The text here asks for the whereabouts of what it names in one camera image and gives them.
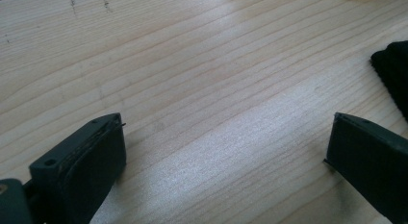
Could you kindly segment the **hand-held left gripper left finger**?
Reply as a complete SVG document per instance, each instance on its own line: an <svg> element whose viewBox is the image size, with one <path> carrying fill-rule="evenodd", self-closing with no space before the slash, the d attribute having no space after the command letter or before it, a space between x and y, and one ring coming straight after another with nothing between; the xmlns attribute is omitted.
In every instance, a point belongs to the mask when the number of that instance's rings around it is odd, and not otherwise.
<svg viewBox="0 0 408 224"><path fill-rule="evenodd" d="M36 220L89 224L125 165L121 115L88 122L29 166Z"/></svg>

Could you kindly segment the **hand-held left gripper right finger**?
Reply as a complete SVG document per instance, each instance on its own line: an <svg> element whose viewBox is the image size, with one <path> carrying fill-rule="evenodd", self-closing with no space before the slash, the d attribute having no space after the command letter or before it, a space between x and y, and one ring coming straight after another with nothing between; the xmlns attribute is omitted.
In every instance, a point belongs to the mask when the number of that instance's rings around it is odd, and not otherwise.
<svg viewBox="0 0 408 224"><path fill-rule="evenodd" d="M408 224L408 139L338 112L325 161L393 224Z"/></svg>

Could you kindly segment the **black cloth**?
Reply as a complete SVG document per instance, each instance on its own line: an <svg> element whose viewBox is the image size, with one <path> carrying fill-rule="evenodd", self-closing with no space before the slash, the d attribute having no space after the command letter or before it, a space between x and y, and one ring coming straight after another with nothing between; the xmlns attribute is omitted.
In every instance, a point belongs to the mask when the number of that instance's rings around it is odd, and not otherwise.
<svg viewBox="0 0 408 224"><path fill-rule="evenodd" d="M408 40L375 52L370 63L408 122Z"/></svg>

